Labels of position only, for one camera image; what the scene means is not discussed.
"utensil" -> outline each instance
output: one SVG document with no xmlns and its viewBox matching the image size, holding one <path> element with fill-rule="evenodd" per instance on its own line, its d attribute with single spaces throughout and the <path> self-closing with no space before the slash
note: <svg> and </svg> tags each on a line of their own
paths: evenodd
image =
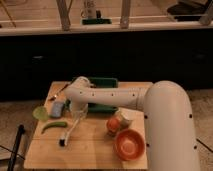
<svg viewBox="0 0 213 171">
<path fill-rule="evenodd" d="M 56 94 L 54 94 L 54 95 L 53 95 L 52 97 L 50 97 L 48 100 L 49 100 L 49 101 L 54 101 L 54 100 L 59 96 L 59 94 L 60 94 L 65 88 L 67 88 L 70 84 L 71 84 L 71 82 L 65 84 L 64 87 L 62 87 L 62 89 L 60 89 Z"/>
<path fill-rule="evenodd" d="M 67 132 L 63 132 L 61 134 L 61 137 L 59 140 L 59 145 L 61 147 L 68 145 L 68 141 L 69 141 L 71 133 L 73 132 L 75 127 L 79 124 L 79 122 L 86 117 L 87 112 L 88 112 L 88 104 L 86 104 L 82 110 L 72 112 L 72 117 L 74 122 L 72 127 Z"/>
</svg>

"wooden cutting board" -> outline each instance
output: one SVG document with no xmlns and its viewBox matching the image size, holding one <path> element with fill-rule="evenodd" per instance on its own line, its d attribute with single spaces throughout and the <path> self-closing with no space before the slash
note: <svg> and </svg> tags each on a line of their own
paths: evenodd
<svg viewBox="0 0 213 171">
<path fill-rule="evenodd" d="M 66 82 L 53 82 L 48 97 L 51 97 Z M 119 87 L 149 87 L 152 83 L 120 83 Z M 65 100 L 63 94 L 57 100 Z M 51 102 L 46 101 L 49 111 Z M 130 128 L 138 131 L 145 139 L 143 113 L 120 108 L 121 112 L 130 113 L 134 121 Z M 72 126 L 72 119 L 67 113 L 60 120 L 69 123 L 68 128 L 51 128 L 41 134 L 46 123 L 38 122 L 30 144 L 24 167 L 27 169 L 147 169 L 146 152 L 136 161 L 122 161 L 113 149 L 114 137 L 107 134 L 106 122 L 111 115 L 91 114 L 80 122 L 72 132 L 68 146 L 60 147 L 62 131 Z"/>
</svg>

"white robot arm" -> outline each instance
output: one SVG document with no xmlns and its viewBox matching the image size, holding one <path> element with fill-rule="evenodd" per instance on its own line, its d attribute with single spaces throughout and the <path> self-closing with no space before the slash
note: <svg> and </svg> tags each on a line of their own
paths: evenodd
<svg viewBox="0 0 213 171">
<path fill-rule="evenodd" d="M 144 112 L 149 170 L 200 170 L 191 104 L 179 85 L 161 81 L 148 89 L 89 87 L 89 80 L 79 77 L 65 90 L 71 110 L 97 103 Z"/>
</svg>

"orange bowl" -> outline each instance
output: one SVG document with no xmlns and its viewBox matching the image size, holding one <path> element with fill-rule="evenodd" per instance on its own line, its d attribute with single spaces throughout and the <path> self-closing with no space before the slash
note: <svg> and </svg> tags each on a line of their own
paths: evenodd
<svg viewBox="0 0 213 171">
<path fill-rule="evenodd" d="M 115 137 L 114 149 L 120 159 L 136 160 L 144 153 L 145 143 L 137 131 L 125 129 Z"/>
</svg>

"green vegetable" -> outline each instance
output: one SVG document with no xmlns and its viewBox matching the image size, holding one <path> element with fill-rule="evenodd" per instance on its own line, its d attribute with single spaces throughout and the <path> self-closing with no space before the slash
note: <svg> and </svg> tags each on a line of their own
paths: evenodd
<svg viewBox="0 0 213 171">
<path fill-rule="evenodd" d="M 64 127 L 65 128 L 67 126 L 68 126 L 67 122 L 64 122 L 64 121 L 50 122 L 42 128 L 41 133 L 43 134 L 46 129 L 51 128 L 51 127 Z"/>
</svg>

